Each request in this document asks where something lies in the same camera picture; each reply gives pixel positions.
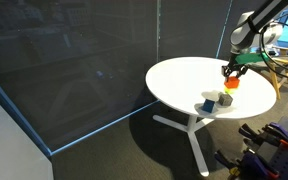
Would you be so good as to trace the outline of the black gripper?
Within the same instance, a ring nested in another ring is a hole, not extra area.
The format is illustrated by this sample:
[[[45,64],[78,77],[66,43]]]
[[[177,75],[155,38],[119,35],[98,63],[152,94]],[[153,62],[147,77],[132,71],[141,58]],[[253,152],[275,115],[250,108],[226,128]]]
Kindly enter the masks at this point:
[[[246,74],[249,67],[247,64],[238,64],[235,61],[237,56],[237,54],[233,54],[229,59],[229,63],[221,67],[221,73],[225,78],[229,77],[233,72],[236,73],[237,78],[240,78],[242,75]]]

